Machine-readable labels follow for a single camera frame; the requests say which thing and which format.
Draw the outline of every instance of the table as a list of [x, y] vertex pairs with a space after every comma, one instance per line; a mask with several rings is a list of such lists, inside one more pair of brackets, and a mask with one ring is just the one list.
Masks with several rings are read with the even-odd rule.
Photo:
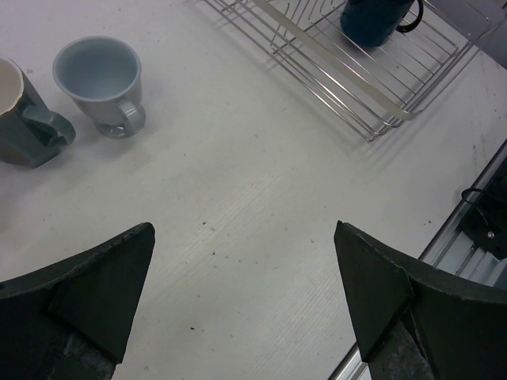
[[[336, 221], [416, 257], [507, 138], [507, 72], [483, 54], [368, 145], [202, 2], [4, 0], [0, 25], [2, 53], [78, 133], [39, 169], [0, 166], [0, 280], [156, 229], [116, 380], [328, 378], [354, 341]], [[88, 35], [141, 57], [132, 139], [101, 137], [52, 80]]]

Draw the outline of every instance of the dark green mug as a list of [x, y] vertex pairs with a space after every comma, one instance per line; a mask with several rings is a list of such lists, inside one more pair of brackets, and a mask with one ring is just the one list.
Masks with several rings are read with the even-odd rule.
[[0, 161], [35, 168], [75, 136], [71, 122], [48, 110], [16, 63], [0, 57]]

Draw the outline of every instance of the tabletop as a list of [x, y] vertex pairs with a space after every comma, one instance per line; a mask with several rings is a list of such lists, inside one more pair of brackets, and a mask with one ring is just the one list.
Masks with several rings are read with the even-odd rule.
[[[100, 136], [53, 82], [90, 35], [141, 58], [131, 139]], [[417, 257], [507, 138], [507, 72], [484, 54], [366, 144], [199, 1], [3, 0], [0, 49], [78, 134], [38, 169], [0, 165], [0, 280], [154, 224], [116, 380], [327, 379], [354, 341], [337, 220]]]

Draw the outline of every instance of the dish rack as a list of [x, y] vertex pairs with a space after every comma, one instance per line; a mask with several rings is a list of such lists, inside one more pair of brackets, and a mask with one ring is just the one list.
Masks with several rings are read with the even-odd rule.
[[[475, 23], [464, 31], [449, 2], [426, 0], [414, 31], [366, 50], [341, 30], [346, 0], [204, 1], [369, 142], [423, 112], [505, 19], [500, 6], [456, 0], [460, 18]], [[405, 22], [416, 13], [417, 2]]]

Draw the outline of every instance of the mug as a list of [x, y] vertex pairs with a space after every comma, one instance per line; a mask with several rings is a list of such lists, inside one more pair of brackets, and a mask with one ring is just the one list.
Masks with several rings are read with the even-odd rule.
[[423, 0], [417, 0], [419, 13], [414, 22], [400, 25], [414, 0], [348, 0], [340, 24], [343, 33], [364, 48], [377, 48], [395, 30], [408, 33], [416, 29], [424, 13]]
[[74, 41], [56, 56], [53, 77], [103, 135], [124, 139], [144, 127], [141, 61], [125, 42], [105, 36]]
[[0, 161], [35, 168], [75, 137], [71, 122], [48, 110], [16, 63], [0, 57]]

